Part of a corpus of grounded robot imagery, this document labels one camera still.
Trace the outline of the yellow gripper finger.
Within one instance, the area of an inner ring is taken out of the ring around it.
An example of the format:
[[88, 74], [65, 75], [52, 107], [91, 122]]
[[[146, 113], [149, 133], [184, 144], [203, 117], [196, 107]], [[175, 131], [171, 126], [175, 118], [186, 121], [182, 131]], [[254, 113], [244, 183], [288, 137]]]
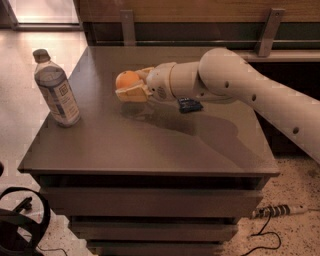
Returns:
[[142, 80], [143, 82], [146, 81], [147, 76], [153, 70], [153, 67], [147, 67], [139, 70], [135, 70], [134, 73], [136, 74], [136, 81]]
[[122, 102], [142, 103], [147, 102], [152, 93], [142, 80], [138, 80], [131, 84], [117, 84], [116, 95]]

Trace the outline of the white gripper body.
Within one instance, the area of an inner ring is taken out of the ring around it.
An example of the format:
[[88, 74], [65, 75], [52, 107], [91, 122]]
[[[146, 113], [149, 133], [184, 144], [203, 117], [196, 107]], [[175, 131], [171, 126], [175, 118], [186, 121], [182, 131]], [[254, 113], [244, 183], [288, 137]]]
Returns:
[[156, 100], [173, 101], [175, 99], [170, 85], [170, 75], [175, 65], [176, 62], [160, 64], [147, 75], [147, 86]]

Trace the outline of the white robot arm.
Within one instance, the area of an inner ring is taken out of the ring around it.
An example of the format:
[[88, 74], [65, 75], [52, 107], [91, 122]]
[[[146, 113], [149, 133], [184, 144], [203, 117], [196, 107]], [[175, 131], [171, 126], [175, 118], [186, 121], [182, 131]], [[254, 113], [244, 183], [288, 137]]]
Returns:
[[226, 48], [214, 48], [196, 62], [123, 71], [115, 86], [122, 102], [239, 100], [320, 161], [320, 102], [262, 75]]

